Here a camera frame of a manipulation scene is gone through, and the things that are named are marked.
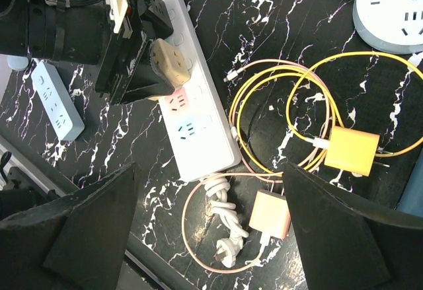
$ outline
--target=power strip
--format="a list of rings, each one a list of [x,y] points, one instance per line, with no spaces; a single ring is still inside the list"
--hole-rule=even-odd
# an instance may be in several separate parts
[[[190,182],[239,164],[241,152],[184,0],[163,1],[174,28],[166,41],[182,52],[191,80],[159,104],[181,180]]]
[[[33,70],[31,78],[58,139],[75,140],[84,130],[84,123],[57,69],[41,61]]]

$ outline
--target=round power strip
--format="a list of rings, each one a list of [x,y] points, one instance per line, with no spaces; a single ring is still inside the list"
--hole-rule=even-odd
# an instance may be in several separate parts
[[[375,49],[423,51],[423,0],[356,0],[353,20],[357,33]]]

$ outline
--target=table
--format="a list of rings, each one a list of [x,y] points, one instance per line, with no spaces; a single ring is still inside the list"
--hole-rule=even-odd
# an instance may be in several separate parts
[[[352,24],[354,0],[185,0],[204,54],[226,109],[241,83],[263,69],[224,83],[225,74],[249,60],[278,57],[312,66],[339,52],[369,50]],[[187,254],[180,217],[194,184],[178,179],[178,170],[159,105],[148,100],[109,106],[94,91],[96,68],[61,63],[59,72],[85,121],[74,142],[60,143],[32,88],[30,71],[13,73],[1,103],[3,132],[13,133],[80,188],[136,161],[143,181],[128,248],[140,262],[175,289],[306,289],[293,230],[273,240],[259,265],[244,273],[219,275],[204,271]],[[396,151],[422,134],[419,108],[422,82],[400,63],[379,57],[334,61],[317,71],[338,103],[347,127],[379,133],[381,146]],[[299,162],[310,144],[288,133],[284,109],[294,79],[271,82],[245,107],[242,127],[254,154],[266,166],[283,170]],[[322,94],[304,85],[293,116],[298,128],[317,135],[323,123]],[[369,178],[320,167],[330,183],[387,207],[400,198],[419,150],[374,166]],[[233,170],[244,171],[243,166]],[[229,200],[237,204],[247,227],[255,193],[268,188],[254,178],[231,179]],[[215,243],[228,236],[218,217],[206,212],[204,192],[194,196],[187,215],[190,244],[210,264]],[[252,260],[260,235],[251,232],[237,265]]]

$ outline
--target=yellow charger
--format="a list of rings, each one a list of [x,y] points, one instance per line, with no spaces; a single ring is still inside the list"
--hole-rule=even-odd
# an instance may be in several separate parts
[[[369,176],[379,135],[335,126],[330,135],[325,165]]]

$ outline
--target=bundled white cord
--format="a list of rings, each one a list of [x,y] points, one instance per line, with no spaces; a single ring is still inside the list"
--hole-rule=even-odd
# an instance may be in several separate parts
[[[222,223],[230,230],[229,238],[218,240],[215,259],[222,262],[225,267],[232,268],[237,254],[244,247],[243,238],[247,238],[249,234],[239,224],[236,205],[227,201],[227,192],[231,188],[227,179],[224,176],[210,178],[205,181],[204,188],[210,199],[211,212],[218,214]]]

